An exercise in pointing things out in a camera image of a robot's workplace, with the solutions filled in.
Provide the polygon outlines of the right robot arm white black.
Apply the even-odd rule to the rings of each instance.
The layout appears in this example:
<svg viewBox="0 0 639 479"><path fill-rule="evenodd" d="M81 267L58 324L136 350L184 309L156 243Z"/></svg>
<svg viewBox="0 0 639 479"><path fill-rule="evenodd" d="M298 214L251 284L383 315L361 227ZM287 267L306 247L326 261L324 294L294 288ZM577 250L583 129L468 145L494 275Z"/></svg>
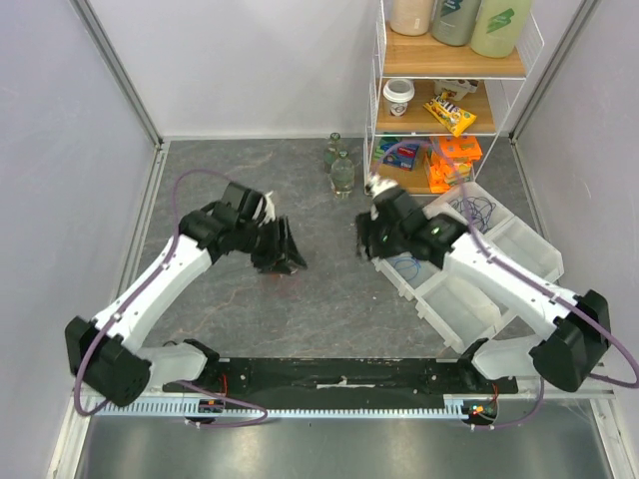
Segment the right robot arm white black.
<svg viewBox="0 0 639 479"><path fill-rule="evenodd" d="M538 375L554 387L577 391L610 346L607 300L546 282L488 244L453 216L428 215L397 182L374 176L364 190L369 212L356 216L357 248L370 259L408 253L494 296L532 329L509 340L480 339L457 367L466 391L482 391L506 376Z"/></svg>

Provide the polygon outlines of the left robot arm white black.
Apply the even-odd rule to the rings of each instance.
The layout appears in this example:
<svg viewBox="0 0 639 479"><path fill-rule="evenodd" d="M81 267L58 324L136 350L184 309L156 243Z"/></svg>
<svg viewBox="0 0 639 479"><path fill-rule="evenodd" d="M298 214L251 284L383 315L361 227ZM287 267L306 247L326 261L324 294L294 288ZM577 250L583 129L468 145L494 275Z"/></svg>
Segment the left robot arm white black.
<svg viewBox="0 0 639 479"><path fill-rule="evenodd" d="M168 348L143 343L175 299L231 252L247 254L264 274L292 274L307 265L270 195L229 183L220 199L180 219L159 256L112 304L66 325L74 388L88 385L119 407L149 388L180 380L198 392L215 388L219 357L211 349L196 340Z"/></svg>

